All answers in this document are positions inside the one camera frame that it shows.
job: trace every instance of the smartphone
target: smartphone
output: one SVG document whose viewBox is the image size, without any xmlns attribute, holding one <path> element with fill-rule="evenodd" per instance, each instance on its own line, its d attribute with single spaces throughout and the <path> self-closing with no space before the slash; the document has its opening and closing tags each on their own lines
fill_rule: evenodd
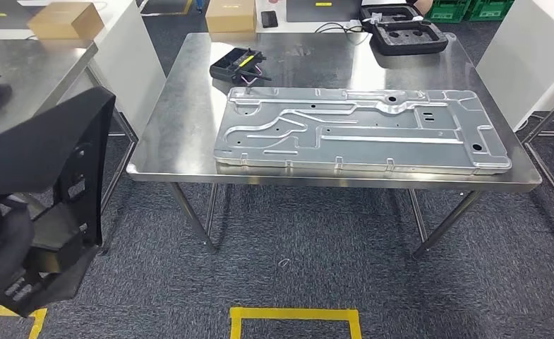
<svg viewBox="0 0 554 339">
<path fill-rule="evenodd" d="M 260 15 L 262 16 L 262 27 L 273 28 L 279 26 L 277 22 L 277 13 L 275 11 L 260 12 Z"/>
</svg>

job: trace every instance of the cardboard box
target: cardboard box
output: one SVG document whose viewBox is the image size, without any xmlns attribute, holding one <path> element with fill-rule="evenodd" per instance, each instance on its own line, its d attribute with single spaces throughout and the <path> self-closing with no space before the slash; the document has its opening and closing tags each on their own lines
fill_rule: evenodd
<svg viewBox="0 0 554 339">
<path fill-rule="evenodd" d="M 91 2 L 52 2 L 28 22 L 38 39 L 94 40 L 104 23 Z"/>
<path fill-rule="evenodd" d="M 255 32 L 255 0 L 210 0 L 206 25 L 209 33 Z"/>
</svg>

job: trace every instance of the black plastic tray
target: black plastic tray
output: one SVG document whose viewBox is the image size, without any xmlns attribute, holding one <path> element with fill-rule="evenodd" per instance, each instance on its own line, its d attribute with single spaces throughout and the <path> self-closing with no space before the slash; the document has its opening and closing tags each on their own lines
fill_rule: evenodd
<svg viewBox="0 0 554 339">
<path fill-rule="evenodd" d="M 373 13 L 382 15 L 380 21 L 372 24 L 364 19 Z M 361 20 L 364 30 L 373 34 L 373 42 L 383 55 L 412 55 L 439 53 L 447 47 L 447 38 L 432 22 L 412 21 L 420 16 L 418 10 L 409 4 L 362 6 Z"/>
</svg>

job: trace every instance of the yellow label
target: yellow label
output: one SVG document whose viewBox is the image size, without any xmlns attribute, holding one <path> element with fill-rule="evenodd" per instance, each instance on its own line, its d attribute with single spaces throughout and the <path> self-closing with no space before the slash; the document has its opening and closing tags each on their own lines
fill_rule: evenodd
<svg viewBox="0 0 554 339">
<path fill-rule="evenodd" d="M 243 60 L 241 62 L 241 64 L 239 64 L 239 67 L 243 67 L 243 65 L 247 64 L 248 62 L 250 62 L 251 59 L 254 59 L 254 56 L 253 55 L 250 55 L 248 56 L 245 60 Z"/>
</svg>

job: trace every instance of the laptop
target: laptop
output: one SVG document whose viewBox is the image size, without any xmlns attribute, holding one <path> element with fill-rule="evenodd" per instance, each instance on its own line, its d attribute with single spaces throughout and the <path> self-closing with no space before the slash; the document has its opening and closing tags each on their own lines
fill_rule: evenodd
<svg viewBox="0 0 554 339">
<path fill-rule="evenodd" d="M 362 0 L 288 0 L 287 22 L 350 21 L 360 16 Z"/>
<path fill-rule="evenodd" d="M 0 0 L 0 30 L 26 30 L 31 18 L 16 0 Z"/>
</svg>

